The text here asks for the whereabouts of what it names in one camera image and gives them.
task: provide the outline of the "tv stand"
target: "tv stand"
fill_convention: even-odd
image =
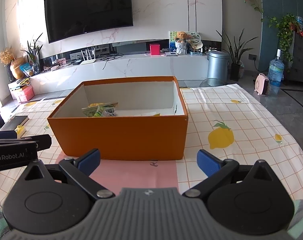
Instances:
[[[108,62],[97,59],[85,65],[69,65],[35,75],[30,81],[34,94],[38,95],[74,89],[83,81],[106,78],[176,76],[178,80],[203,80],[207,78],[207,70],[206,55],[166,57],[136,54],[124,55]]]

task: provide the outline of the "pink mat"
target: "pink mat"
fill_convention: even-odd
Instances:
[[[56,163],[65,156],[62,151]],[[99,167],[90,175],[90,178],[116,195],[123,187],[176,187],[178,189],[176,161],[101,160]]]

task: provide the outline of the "wall outlet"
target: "wall outlet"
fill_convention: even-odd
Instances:
[[[248,59],[250,59],[250,60],[256,60],[257,59],[257,55],[248,54]]]

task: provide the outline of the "checkered tablecloth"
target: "checkered tablecloth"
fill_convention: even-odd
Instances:
[[[292,199],[303,199],[303,151],[279,121],[238,85],[181,89],[189,123],[184,157],[176,161],[179,191],[185,192],[207,176],[197,166],[196,155],[205,149],[224,160],[252,165],[265,159]],[[52,146],[38,152],[45,164],[61,153],[47,117],[63,100],[50,99],[20,105],[15,115],[28,115],[24,136],[49,134]],[[0,172],[0,205],[25,167]]]
[[[178,178],[185,180],[179,181],[181,191],[205,178],[196,164],[203,148],[244,165],[265,159],[291,198],[303,199],[303,151],[253,96],[237,84],[181,91],[189,114],[184,158],[177,163]]]

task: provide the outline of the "open cardboard box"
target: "open cardboard box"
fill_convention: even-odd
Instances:
[[[86,117],[91,103],[118,102],[116,117]],[[150,112],[160,116],[137,116]],[[103,159],[179,160],[188,115],[175,77],[130,77],[82,82],[50,114],[62,150],[82,156],[97,148]]]

